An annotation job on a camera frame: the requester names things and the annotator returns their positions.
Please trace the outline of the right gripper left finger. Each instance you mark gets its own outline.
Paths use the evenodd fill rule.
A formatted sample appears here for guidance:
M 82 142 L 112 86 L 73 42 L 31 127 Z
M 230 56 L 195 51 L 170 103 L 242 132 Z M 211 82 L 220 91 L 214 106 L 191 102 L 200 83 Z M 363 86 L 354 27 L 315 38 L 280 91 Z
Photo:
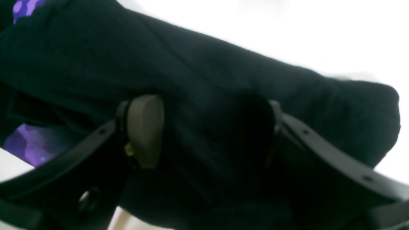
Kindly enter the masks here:
M 1 182 L 1 221 L 25 230 L 105 230 L 133 169 L 154 169 L 162 144 L 161 96 L 120 104 L 80 143 Z

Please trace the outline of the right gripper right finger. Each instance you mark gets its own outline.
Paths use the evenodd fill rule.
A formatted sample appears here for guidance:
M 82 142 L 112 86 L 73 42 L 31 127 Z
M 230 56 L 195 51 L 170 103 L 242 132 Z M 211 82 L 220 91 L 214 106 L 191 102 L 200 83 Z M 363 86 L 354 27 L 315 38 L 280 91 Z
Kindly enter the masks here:
M 343 153 L 269 101 L 274 122 L 267 167 L 298 230 L 407 230 L 408 185 Z

